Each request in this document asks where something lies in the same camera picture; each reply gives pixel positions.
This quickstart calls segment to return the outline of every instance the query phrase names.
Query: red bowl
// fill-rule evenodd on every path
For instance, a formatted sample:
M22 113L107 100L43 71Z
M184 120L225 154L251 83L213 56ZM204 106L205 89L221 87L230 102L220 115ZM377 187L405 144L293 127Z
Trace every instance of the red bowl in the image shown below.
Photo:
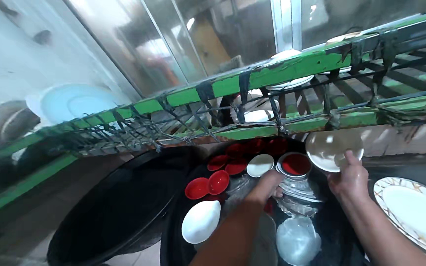
M282 169L291 175L301 176L310 171L311 163L306 155L293 153L284 158Z
M189 199L199 199L208 194L208 179L193 179L185 188L185 196Z
M233 144L226 149L226 155L231 158L241 158L244 154L245 146L240 143Z
M224 170L230 175L237 175L240 172L243 172L248 166L248 161L244 158L239 158L231 161L226 165Z
M267 144L266 153L272 156L284 154L287 146L288 142L285 138L275 138Z
M223 165L226 164L226 162L228 161L230 157L228 155L218 155L215 156L213 158L211 158L211 160L208 162L208 165L206 166L206 168L209 171L216 171L221 169L221 167L223 167Z
M230 176L225 170L216 171L208 179L208 191L211 195L223 192L230 183Z
M266 143L262 139L253 139L246 143L246 152L249 154L260 153L266 147Z

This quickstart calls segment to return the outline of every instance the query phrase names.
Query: green metal dish rack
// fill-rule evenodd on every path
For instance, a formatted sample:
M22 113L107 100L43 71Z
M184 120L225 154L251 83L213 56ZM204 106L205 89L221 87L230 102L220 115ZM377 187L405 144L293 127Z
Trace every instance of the green metal dish rack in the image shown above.
M349 66L350 72L339 73L340 68ZM271 85L310 75L314 75L310 83L268 90ZM259 89L262 95L248 98L248 91L253 89ZM212 106L211 100L219 97L229 99L228 105ZM235 97L241 99L240 104L232 101ZM244 105L264 100L270 102L274 117L266 122L246 122ZM238 122L225 123L221 119L224 112L234 112ZM297 56L234 69L128 106L42 128L0 149L0 159L48 137L55 139L56 147L67 151L66 156L51 164L60 168L83 156L418 123L426 123L426 15ZM0 195L0 208L48 178L48 172L36 172L5 191Z

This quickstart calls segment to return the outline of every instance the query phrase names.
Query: glass pane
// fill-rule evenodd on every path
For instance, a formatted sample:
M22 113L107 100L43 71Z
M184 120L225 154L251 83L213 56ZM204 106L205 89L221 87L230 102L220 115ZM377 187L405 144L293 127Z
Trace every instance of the glass pane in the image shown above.
M145 95L186 84L140 0L69 0L127 78Z
M302 48L424 10L418 0L302 0Z
M188 82L206 78L172 0L146 0L145 3Z
M269 0L175 0L208 75L275 54Z

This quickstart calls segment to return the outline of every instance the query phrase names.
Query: wet hand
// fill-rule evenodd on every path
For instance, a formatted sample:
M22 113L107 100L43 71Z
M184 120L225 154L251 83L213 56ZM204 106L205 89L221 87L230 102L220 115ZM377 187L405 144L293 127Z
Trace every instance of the wet hand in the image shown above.
M356 197L368 195L368 172L362 161L358 160L351 150L345 152L345 158L348 164L341 172L327 176L330 190L337 197L343 194Z
M280 198L283 196L283 191L279 187L280 182L284 179L284 175L281 173L273 170L269 170L265 174L262 175L261 179L259 180L259 184L257 184L257 187L263 189L267 195L267 198L270 198L272 196Z

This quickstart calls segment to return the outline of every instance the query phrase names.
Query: plate with gold pattern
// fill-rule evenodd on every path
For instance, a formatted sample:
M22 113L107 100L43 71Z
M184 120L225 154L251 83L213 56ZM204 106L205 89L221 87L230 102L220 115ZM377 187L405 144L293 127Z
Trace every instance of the plate with gold pattern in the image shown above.
M374 185L377 204L407 238L426 250L426 186L405 178L382 178Z

